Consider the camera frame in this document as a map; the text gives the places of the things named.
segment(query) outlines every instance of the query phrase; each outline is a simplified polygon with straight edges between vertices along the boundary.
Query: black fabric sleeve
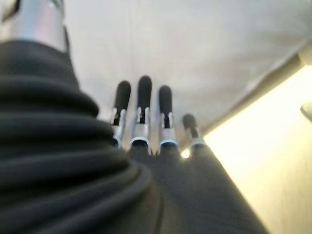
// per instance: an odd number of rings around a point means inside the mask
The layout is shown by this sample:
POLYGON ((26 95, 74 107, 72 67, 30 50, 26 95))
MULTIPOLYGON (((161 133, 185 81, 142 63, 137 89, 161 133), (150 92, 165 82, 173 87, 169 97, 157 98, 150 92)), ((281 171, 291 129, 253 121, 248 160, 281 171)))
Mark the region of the black fabric sleeve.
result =
POLYGON ((212 154, 132 160, 97 114, 69 55, 0 45, 0 234, 264 233, 212 154))
POLYGON ((130 155, 152 170, 175 201, 187 233, 268 234, 208 146, 194 148, 188 160, 170 144, 157 157, 142 147, 130 155))

